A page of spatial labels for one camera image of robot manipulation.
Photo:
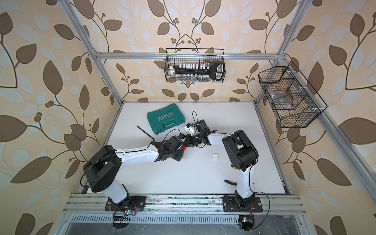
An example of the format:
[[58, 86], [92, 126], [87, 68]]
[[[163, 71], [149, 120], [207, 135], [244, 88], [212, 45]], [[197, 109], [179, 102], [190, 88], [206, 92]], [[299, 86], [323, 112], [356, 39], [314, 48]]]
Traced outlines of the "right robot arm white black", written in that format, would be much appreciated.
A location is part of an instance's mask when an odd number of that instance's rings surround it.
[[204, 120], [185, 126], [188, 134], [183, 138], [186, 147], [222, 146], [225, 148], [231, 166], [237, 170], [235, 202], [244, 211], [255, 201], [253, 190], [253, 166], [259, 153], [243, 130], [234, 133], [211, 131]]

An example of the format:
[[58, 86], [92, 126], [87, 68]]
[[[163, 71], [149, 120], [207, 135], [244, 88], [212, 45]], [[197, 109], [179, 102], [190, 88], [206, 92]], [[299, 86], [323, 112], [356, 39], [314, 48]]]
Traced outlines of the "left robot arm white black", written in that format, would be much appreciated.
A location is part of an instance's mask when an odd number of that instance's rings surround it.
[[116, 180], [119, 171], [133, 165], [167, 159], [179, 162], [186, 149], [177, 136], [134, 149], [115, 149], [112, 145], [106, 145], [84, 165], [83, 171], [92, 192], [103, 193], [113, 203], [121, 205], [129, 201], [131, 196], [126, 187]]

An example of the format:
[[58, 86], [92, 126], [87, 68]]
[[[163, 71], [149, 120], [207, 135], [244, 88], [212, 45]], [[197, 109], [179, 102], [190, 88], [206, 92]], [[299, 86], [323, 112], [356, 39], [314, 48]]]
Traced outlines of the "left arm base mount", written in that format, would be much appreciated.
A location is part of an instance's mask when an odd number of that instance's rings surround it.
[[127, 212], [127, 211], [143, 211], [146, 205], [146, 196], [142, 195], [128, 195], [119, 203], [114, 203], [108, 199], [105, 211], [108, 212]]

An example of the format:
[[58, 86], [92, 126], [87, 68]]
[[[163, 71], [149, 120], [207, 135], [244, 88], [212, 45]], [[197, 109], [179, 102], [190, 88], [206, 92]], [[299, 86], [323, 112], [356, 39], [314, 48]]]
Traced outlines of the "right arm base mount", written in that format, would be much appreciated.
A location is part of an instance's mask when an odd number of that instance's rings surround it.
[[262, 204], [259, 197], [250, 196], [243, 199], [240, 196], [223, 196], [224, 212], [263, 212]]

